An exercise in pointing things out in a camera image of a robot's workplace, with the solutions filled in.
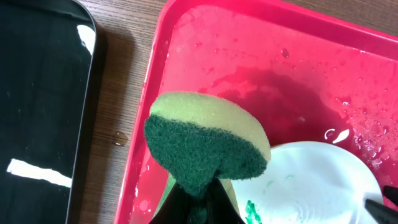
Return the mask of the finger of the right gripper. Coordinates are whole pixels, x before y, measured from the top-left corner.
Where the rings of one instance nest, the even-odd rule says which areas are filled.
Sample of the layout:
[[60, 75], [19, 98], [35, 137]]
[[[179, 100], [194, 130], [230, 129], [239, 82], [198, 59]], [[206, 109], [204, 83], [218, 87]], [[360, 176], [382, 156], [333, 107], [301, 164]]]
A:
[[378, 224], [398, 224], [397, 211], [371, 199], [366, 199], [364, 207]]
[[397, 187], [385, 185], [382, 189], [382, 193], [394, 205], [398, 206], [398, 188]]

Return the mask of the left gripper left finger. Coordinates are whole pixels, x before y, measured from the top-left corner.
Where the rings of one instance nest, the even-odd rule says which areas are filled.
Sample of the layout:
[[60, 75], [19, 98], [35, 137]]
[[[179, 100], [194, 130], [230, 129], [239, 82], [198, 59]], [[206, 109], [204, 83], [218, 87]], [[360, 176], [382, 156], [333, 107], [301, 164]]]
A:
[[199, 200], [186, 193], [183, 187], [176, 183], [171, 189], [160, 210], [149, 224], [192, 224], [195, 223], [193, 209]]

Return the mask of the light blue plate front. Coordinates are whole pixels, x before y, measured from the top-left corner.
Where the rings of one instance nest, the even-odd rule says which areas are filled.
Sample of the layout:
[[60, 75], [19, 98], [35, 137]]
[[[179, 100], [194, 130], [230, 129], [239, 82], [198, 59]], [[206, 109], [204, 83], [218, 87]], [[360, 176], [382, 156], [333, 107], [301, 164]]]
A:
[[365, 201], [381, 188], [354, 154], [322, 142], [274, 146], [266, 171], [232, 182], [246, 223], [374, 223]]

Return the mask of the green yellow sponge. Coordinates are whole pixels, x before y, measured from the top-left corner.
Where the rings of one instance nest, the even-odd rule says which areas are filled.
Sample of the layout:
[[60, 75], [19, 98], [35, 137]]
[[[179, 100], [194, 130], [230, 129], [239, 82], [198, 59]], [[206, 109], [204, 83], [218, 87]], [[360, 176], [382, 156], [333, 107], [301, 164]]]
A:
[[205, 197], [213, 179], [220, 180], [231, 201], [231, 181], [262, 175], [271, 159], [268, 138], [255, 117], [235, 103], [201, 93], [158, 96], [144, 136], [152, 157], [172, 176], [173, 186], [180, 184], [199, 200], [193, 209], [195, 223], [207, 223]]

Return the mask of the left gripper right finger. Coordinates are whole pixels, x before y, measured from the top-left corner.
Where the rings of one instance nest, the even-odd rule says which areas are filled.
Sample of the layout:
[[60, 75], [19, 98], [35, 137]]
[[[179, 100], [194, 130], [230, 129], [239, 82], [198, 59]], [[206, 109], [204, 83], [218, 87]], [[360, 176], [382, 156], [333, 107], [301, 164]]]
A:
[[206, 190], [207, 224], [245, 224], [234, 209], [219, 179], [213, 179]]

